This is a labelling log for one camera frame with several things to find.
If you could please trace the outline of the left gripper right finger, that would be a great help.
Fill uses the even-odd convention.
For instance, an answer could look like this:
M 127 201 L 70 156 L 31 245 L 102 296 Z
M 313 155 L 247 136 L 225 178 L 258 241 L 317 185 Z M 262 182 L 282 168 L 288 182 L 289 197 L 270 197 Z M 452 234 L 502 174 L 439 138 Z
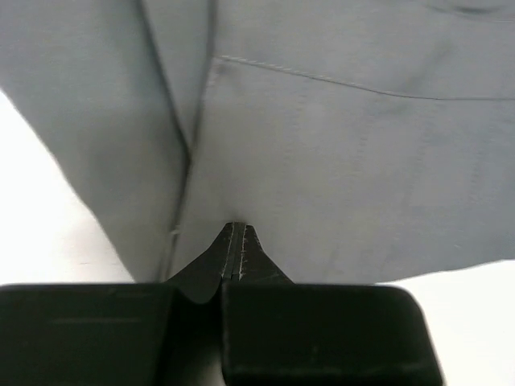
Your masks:
M 426 320 L 391 285 L 296 284 L 255 229 L 221 232 L 221 367 L 228 385 L 440 385 Z

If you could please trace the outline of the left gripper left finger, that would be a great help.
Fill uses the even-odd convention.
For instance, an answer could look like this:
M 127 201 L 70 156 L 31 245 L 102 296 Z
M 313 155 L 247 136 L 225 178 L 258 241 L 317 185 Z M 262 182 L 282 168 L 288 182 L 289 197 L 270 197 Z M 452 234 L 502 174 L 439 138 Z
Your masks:
M 1 288 L 4 385 L 174 385 L 218 348 L 217 292 L 236 224 L 157 283 Z

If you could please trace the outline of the grey pleated skirt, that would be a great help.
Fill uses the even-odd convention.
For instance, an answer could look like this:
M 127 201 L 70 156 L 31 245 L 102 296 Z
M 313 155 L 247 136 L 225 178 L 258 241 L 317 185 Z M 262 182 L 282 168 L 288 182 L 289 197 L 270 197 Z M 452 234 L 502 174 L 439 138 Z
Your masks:
M 2 2 L 3 282 L 157 281 L 230 221 L 298 281 L 513 259 L 513 2 Z

